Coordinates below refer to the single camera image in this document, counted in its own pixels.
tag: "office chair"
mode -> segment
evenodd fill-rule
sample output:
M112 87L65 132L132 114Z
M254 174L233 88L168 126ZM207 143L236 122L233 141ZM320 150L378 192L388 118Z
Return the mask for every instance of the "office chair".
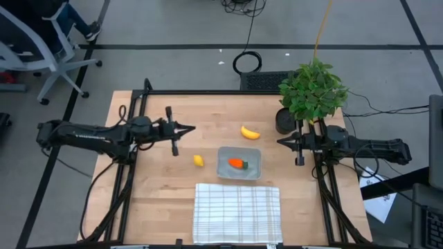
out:
M51 74L46 79L37 96L37 101L43 105L49 104L49 100L44 98L44 96L59 76L62 76L82 98L89 97L89 93L82 91L66 72L92 63L95 63L99 67L102 66L102 62L96 59L68 62L74 57L73 46L68 40L70 30L68 30L67 34L63 33L60 25L57 23L57 17L65 5L66 3L63 3L52 17L43 18L43 20L52 23L63 47L62 51L57 53L63 55L60 56L59 59L55 58L55 55L51 52L48 45L34 30L0 6L0 24L3 30L8 30L6 34L4 33L2 37L0 37L0 68L13 71L34 71L49 68Z

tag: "gray bowl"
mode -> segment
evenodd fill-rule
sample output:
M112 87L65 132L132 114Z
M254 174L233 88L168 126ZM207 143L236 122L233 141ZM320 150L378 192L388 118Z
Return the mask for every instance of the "gray bowl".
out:
M220 147L217 157L217 175L221 178L257 180L262 175L262 154L259 149ZM229 165L229 158L241 158L248 162L248 168L235 169Z

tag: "jeans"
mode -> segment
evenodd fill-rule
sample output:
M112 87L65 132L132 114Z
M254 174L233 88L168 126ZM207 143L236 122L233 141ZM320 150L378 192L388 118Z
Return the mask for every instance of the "jeans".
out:
M82 35L86 36L91 32L88 24L83 21L77 11L68 3L57 17L57 22L63 33L67 34L71 28L72 21L75 23L75 28L82 33Z

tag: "yellow cable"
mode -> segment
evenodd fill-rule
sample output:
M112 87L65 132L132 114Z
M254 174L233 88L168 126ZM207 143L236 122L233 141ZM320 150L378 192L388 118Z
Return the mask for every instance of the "yellow cable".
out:
M325 16L323 17L323 21L321 22L320 30L318 31L317 40L316 40L316 46L314 48L314 58L317 57L318 41L320 41L321 34L323 33L323 28L325 27L325 23L326 23L326 20L327 20L327 15L329 14L329 9L331 8L331 5L332 5L332 0L329 0L329 3L327 4L327 9L326 9Z

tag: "black metal frame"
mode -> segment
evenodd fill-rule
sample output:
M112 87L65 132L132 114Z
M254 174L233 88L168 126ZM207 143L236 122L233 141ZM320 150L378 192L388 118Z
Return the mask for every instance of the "black metal frame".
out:
M429 186L429 167L424 167L383 182L362 187L361 196L363 197L363 200L369 200L394 192L411 190L416 183Z
M152 86L149 83L149 81L145 81L145 86L144 86L143 90L133 90L132 91L131 104L129 106L128 118L134 117L134 112L135 112L135 108L136 108L136 104L138 102L138 99L141 99L141 107L140 107L139 115L140 116L145 115L145 108L146 108L146 104L147 104L148 95L278 95L278 94L279 93L277 91L237 91L237 90L227 90L227 91L207 91L207 90L163 91L163 90L157 90L156 91L156 90L152 90ZM309 130L311 132L315 133L314 126L310 125ZM324 122L320 123L320 132L321 133L325 132ZM134 160L132 161L132 163L130 163L129 165L119 165L118 166L117 174L116 174L116 181L114 183L114 190L113 190L113 194L112 194L111 206L115 205L117 197L119 195L121 184L122 184L122 179L123 179L124 168L126 166L129 167L128 176L134 175L135 167L136 167L137 152L135 151L132 153L134 154ZM321 161L321 158L319 156L315 156L315 154L314 154L314 161L315 161L317 175L318 176L323 175L322 166L321 166L321 164L323 162ZM339 196L337 182L336 182L336 178L335 178L334 166L333 165L326 165L326 166L328 167L329 184L330 184L330 187L332 190L332 194L334 196L334 200L336 203L338 203L338 206L340 207L340 204L341 204L340 203L340 196ZM111 219L109 219L109 222L108 222L107 227L105 229L105 235L103 237L104 241L97 241L98 237L100 237L100 236L98 236L98 237L96 237L97 239L95 239L95 241L79 241L79 243L74 243L74 244L43 246L43 247L38 247L38 248L39 249L61 249L61 248L75 248L75 249L106 248L106 249L108 249L112 246L122 246L124 238L125 238L127 216L129 214L129 203L130 203L130 198L131 198L133 179L134 179L133 177L127 178L127 181L131 181L129 183L131 187L129 189L129 193L126 195L125 200L123 201L121 220L120 220L120 224L118 226L117 240L114 240L114 241L111 240L111 234L112 234L112 231L114 228L114 218L112 217ZM329 204L323 195L321 196L321 203L322 203L322 208L323 208L323 216L324 216L324 220L325 220L325 229L326 229L326 234L327 234L327 240L328 240L328 244L330 246L337 246L337 247L342 247L342 248L355 248L355 247L359 247L359 248L389 248L389 247L383 247L383 246L377 246L377 245L371 245L371 244L370 245L368 245L368 244L363 245L363 244L348 243L346 229L345 229L344 225L342 224L341 220L338 219L338 217L337 217L337 223L338 223L338 228L339 228L339 232L340 232L341 242L335 241L334 231L333 231L332 221L331 221L331 215L329 213ZM202 247L201 246L194 246L194 245L190 245L190 246L182 245L181 240L177 239L175 245L149 245L149 248L150 249L166 249L166 248L200 249ZM266 246L207 245L207 246L205 246L205 248L209 248L209 249L219 249L219 248L220 249L223 249L223 248L226 248L226 249L229 249L229 248L262 249L263 248L263 249L265 249ZM283 244L279 244L277 246L277 249L293 249L293 248L294 249L295 248L302 248L302 246L284 246Z

